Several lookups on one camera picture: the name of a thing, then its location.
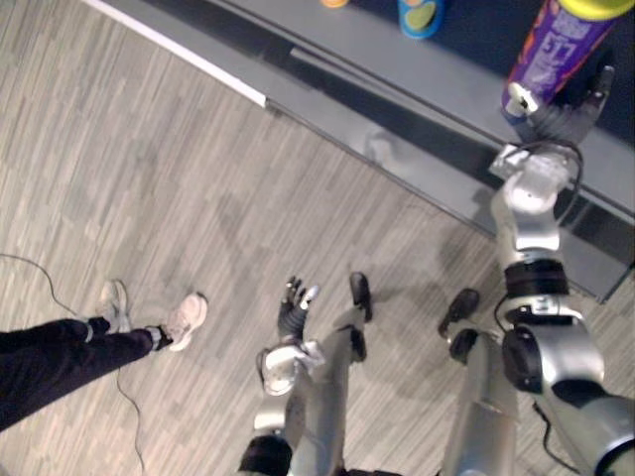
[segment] cable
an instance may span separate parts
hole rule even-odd
[[[505,302],[506,298],[507,294],[505,294],[505,296],[503,296],[496,304],[496,307],[494,307],[494,320],[496,321],[496,325],[498,325],[498,327],[500,327],[500,330],[502,330],[503,332],[507,332],[507,329],[503,326],[500,319],[498,318],[498,311],[500,310],[500,306],[503,305],[503,302]]]
[[[146,463],[143,460],[143,456],[141,455],[141,449],[139,449],[139,432],[141,431],[141,409],[139,408],[139,405],[137,404],[137,402],[135,402],[132,397],[130,397],[128,394],[126,394],[123,389],[121,388],[121,383],[119,382],[119,377],[121,376],[121,367],[119,367],[117,369],[117,377],[115,379],[115,381],[117,382],[117,390],[119,391],[119,393],[121,395],[123,395],[123,397],[132,404],[132,406],[135,409],[135,412],[137,413],[137,428],[135,429],[135,452],[137,453],[137,457],[139,458],[139,463],[141,463],[141,476],[143,476],[146,473]]]
[[[573,180],[573,190],[571,192],[571,199],[569,203],[567,204],[567,207],[565,208],[565,210],[560,214],[558,218],[556,218],[556,221],[560,225],[565,220],[565,218],[567,218],[569,213],[572,211],[573,206],[575,205],[575,203],[577,202],[577,199],[579,198],[579,191],[582,186],[584,160],[582,158],[582,152],[579,150],[577,145],[572,142],[560,141],[556,139],[548,140],[548,141],[531,142],[529,144],[516,146],[516,149],[508,152],[505,156],[503,156],[503,160],[513,156],[514,154],[518,154],[519,152],[528,152],[531,154],[535,152],[536,150],[540,149],[541,147],[553,146],[553,145],[570,149],[573,152],[573,155],[571,157],[575,161],[575,165],[577,168],[575,179]]]
[[[40,266],[38,263],[36,263],[35,261],[32,261],[28,258],[23,258],[21,256],[17,256],[17,255],[10,255],[8,253],[0,253],[0,258],[10,258],[13,260],[17,260],[17,261],[22,261],[23,263],[28,263],[31,266],[35,266],[37,269],[39,269],[44,276],[47,278],[47,281],[49,282],[49,289],[51,290],[51,298],[53,298],[53,301],[62,309],[64,309],[66,312],[70,312],[72,315],[78,315],[77,312],[75,312],[74,310],[72,310],[70,307],[68,307],[66,304],[64,304],[63,302],[60,302],[60,300],[58,299],[58,297],[56,296],[56,292],[53,289],[53,280],[51,279],[51,276],[49,275],[49,272],[44,269],[42,266]]]
[[[536,412],[540,418],[543,419],[543,421],[545,422],[545,434],[543,435],[543,448],[545,448],[545,452],[554,460],[556,461],[558,464],[560,464],[561,466],[567,468],[571,473],[573,474],[579,474],[579,471],[577,469],[575,469],[573,466],[571,466],[570,464],[568,464],[567,462],[563,461],[562,459],[559,458],[559,456],[557,456],[550,448],[549,448],[549,436],[552,433],[552,423],[549,421],[549,419],[547,418],[547,416],[543,413],[542,410],[540,410],[540,407],[538,407],[538,405],[536,405],[536,403],[534,403],[532,405],[532,408],[534,409],[534,412]]]
[[[18,255],[12,255],[12,254],[9,254],[9,253],[0,253],[0,258],[8,258],[8,259],[20,261],[22,263],[27,263],[27,264],[29,264],[31,266],[34,266],[38,270],[40,270],[42,272],[42,274],[44,274],[44,276],[47,278],[47,281],[49,282],[49,289],[51,290],[51,298],[53,298],[53,301],[55,302],[55,304],[57,304],[59,307],[64,309],[66,312],[69,312],[69,313],[71,313],[74,316],[78,316],[79,315],[77,312],[72,310],[70,307],[68,307],[66,304],[64,304],[63,302],[61,302],[58,299],[58,297],[56,296],[55,289],[53,287],[53,280],[51,279],[51,275],[46,270],[46,268],[44,268],[43,266],[41,266],[40,264],[36,263],[33,260],[30,260],[28,258],[23,258],[22,256],[18,256]],[[119,383],[119,376],[120,375],[121,375],[121,367],[117,369],[117,376],[116,376],[116,379],[115,379],[115,381],[117,383],[117,390],[119,391],[119,393],[128,402],[130,402],[132,404],[132,406],[134,407],[135,411],[137,412],[137,429],[135,431],[135,452],[137,453],[137,456],[139,457],[139,462],[141,463],[141,476],[143,476],[145,474],[145,472],[146,472],[146,465],[145,465],[145,462],[143,460],[143,456],[141,455],[141,451],[139,450],[139,446],[138,446],[139,431],[141,429],[141,409],[139,409],[139,405],[137,405],[137,403],[131,397],[129,397],[128,394],[126,394],[121,389],[121,384]]]

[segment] yellow can lid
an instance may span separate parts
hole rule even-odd
[[[559,0],[559,2],[577,17],[595,22],[619,17],[635,5],[635,0]]]

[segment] sneaker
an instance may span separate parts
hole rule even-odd
[[[175,309],[162,328],[172,340],[170,350],[179,352],[190,345],[191,335],[207,317],[207,298],[201,293],[188,295]]]
[[[101,289],[96,312],[110,324],[108,333],[130,332],[132,326],[128,316],[128,293],[121,281],[106,281]]]

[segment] shoe sole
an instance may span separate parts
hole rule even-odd
[[[122,307],[119,310],[127,315],[130,309],[128,309],[128,291],[126,286],[120,280],[113,280],[112,284],[115,286],[116,299]]]
[[[183,336],[181,342],[179,342],[178,344],[172,344],[170,347],[168,347],[173,352],[179,352],[188,347],[191,342],[191,335],[194,333],[195,330],[203,325],[205,319],[207,318],[207,297],[205,297],[201,293],[196,293],[196,295],[200,298],[200,309],[198,310],[197,320],[192,323],[190,330],[186,335]]]
[[[115,287],[115,298],[119,302],[121,309],[119,309],[119,322],[117,332],[130,332],[132,330],[132,322],[129,317],[129,308],[128,308],[128,290],[126,290],[126,285],[123,284],[121,280],[113,280],[112,284]]]

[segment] blue container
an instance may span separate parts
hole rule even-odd
[[[444,19],[444,13],[444,0],[399,0],[401,31],[416,40],[436,33]]]

